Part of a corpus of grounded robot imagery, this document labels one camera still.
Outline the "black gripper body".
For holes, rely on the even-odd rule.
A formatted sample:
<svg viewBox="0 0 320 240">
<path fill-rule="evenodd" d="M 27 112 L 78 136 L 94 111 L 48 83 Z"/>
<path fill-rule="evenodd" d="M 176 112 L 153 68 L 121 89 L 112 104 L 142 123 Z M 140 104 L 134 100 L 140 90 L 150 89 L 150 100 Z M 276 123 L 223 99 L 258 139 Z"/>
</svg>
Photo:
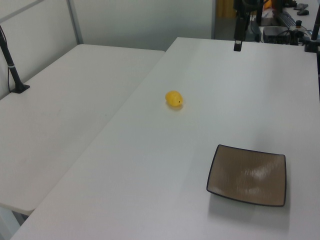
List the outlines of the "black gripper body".
<svg viewBox="0 0 320 240">
<path fill-rule="evenodd" d="M 250 14 L 248 12 L 236 11 L 236 23 L 234 30 L 234 40 L 243 42 L 246 38 L 246 32 L 250 21 Z"/>
</svg>

